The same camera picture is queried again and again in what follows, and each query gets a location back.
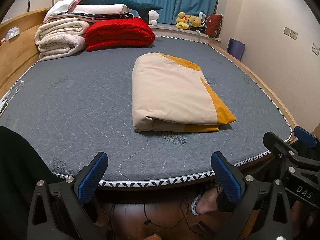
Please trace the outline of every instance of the blue gripper pad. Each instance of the blue gripper pad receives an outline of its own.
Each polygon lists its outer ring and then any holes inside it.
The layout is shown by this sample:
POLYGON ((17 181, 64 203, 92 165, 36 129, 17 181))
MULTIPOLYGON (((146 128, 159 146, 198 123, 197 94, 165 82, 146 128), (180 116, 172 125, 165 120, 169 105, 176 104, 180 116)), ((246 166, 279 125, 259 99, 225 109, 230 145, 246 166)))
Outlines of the blue gripper pad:
POLYGON ((108 156, 99 152, 88 166, 79 171, 76 176, 74 191, 81 205, 90 201, 107 168, 108 156))
POLYGON ((239 203, 245 190, 243 175, 238 168, 232 166, 221 152, 211 156, 211 167, 222 185, 229 201, 239 203))
POLYGON ((299 140, 301 140, 305 145, 307 145, 310 148, 316 148, 317 147, 317 138, 301 128, 300 126, 296 126, 293 130, 293 134, 295 137, 297 137, 299 140))

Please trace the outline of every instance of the beige and yellow folded blanket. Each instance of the beige and yellow folded blanket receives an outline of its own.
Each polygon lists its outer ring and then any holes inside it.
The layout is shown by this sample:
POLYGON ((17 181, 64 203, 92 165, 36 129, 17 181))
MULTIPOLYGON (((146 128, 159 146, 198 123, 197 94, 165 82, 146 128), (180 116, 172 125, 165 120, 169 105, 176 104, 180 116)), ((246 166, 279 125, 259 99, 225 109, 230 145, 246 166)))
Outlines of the beige and yellow folded blanket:
POLYGON ((137 131, 209 132, 236 118, 198 65, 154 52, 133 68, 132 120, 137 131))

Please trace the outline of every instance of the teal plush toy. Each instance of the teal plush toy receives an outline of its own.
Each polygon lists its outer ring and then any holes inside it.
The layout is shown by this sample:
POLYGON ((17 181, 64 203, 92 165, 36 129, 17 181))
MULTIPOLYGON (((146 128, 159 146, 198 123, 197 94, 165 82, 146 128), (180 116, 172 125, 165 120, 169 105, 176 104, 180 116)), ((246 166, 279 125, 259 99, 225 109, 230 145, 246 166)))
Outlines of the teal plush toy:
POLYGON ((163 9, 161 6, 151 3, 137 3, 132 0, 81 0, 78 4, 84 5, 112 5, 112 4, 124 4, 129 9, 138 12, 142 20, 149 24, 149 11, 163 9))

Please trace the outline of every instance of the bed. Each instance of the bed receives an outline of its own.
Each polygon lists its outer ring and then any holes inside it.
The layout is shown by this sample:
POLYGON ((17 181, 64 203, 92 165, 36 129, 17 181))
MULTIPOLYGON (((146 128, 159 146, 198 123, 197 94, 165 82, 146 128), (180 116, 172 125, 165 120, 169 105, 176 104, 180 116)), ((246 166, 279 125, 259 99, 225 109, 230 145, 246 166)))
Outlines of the bed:
POLYGON ((156 37, 146 48, 116 48, 37 62, 13 90, 0 118, 26 138, 59 177, 75 175, 97 152, 108 154, 101 186, 156 187, 214 175, 210 157, 221 151, 242 165, 269 152, 262 137, 272 131, 288 141, 292 129, 267 93, 211 45, 156 37), (135 60, 162 52, 198 64, 212 89, 236 116, 219 132, 135 132, 131 78, 135 60))

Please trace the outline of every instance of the black and white trim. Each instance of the black and white trim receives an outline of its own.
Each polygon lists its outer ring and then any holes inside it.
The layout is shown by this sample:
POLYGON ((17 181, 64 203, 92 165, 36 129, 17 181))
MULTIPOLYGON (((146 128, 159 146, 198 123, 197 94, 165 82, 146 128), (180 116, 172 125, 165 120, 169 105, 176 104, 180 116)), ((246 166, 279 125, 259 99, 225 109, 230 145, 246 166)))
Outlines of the black and white trim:
MULTIPOLYGON (((169 37, 169 36, 161 36, 161 35, 156 35, 156 37, 162 37, 162 38, 171 38, 171 39, 178 39, 178 40, 185 40, 185 41, 192 41, 189 39, 182 39, 182 38, 176 38, 176 37, 169 37)), ((212 47, 210 44, 207 44, 208 46, 210 46, 212 49, 214 49, 216 52, 218 52, 219 54, 223 55, 222 53, 220 53, 219 51, 217 51, 214 47, 212 47)), ((27 71, 25 71, 25 73, 27 73, 36 63, 34 63, 30 68, 28 68, 27 71)), ((18 78, 18 80, 14 83, 14 85, 10 88, 9 91, 12 90, 12 88, 15 86, 15 84, 17 84, 17 82, 25 75, 25 73, 22 74, 22 76, 20 78, 18 78)), ((282 117, 284 118, 284 120, 286 121, 287 125, 290 127, 290 136, 285 140, 285 142, 288 142, 293 134, 293 130, 292 127, 290 126, 289 122, 287 121, 287 119, 284 117, 284 115, 282 114, 282 112, 280 111, 279 107, 276 105, 276 103, 269 97, 269 95, 263 90, 262 87, 260 87, 247 73, 245 73, 264 93, 265 95, 271 100, 271 102, 275 105, 275 107, 278 109, 278 111, 280 112, 280 114, 282 115, 282 117)), ((259 155, 256 155, 252 158, 246 159, 244 161, 238 162, 233 164, 236 167, 239 167, 243 164, 249 163, 249 162, 253 162, 255 160, 258 160, 266 155, 269 155, 270 151, 266 151, 263 152, 259 155)), ((55 174, 58 178, 62 178, 65 179, 66 177, 68 177, 69 175, 63 175, 63 174, 59 174, 59 173, 55 173, 53 172, 53 174, 55 174)), ((182 177, 176 177, 176 178, 168 178, 168 179, 156 179, 156 180, 143 180, 143 181, 109 181, 109 180, 101 180, 99 185, 103 186, 103 187, 121 187, 121 188, 137 188, 137 187, 157 187, 157 186, 164 186, 164 185, 173 185, 173 184, 179 184, 179 183, 183 183, 183 182, 187 182, 187 181, 193 181, 193 180, 198 180, 198 179, 202 179, 202 178, 207 178, 210 176, 213 176, 214 172, 213 171, 207 171, 207 172, 203 172, 203 173, 197 173, 197 174, 193 174, 193 175, 188 175, 188 176, 182 176, 182 177)))

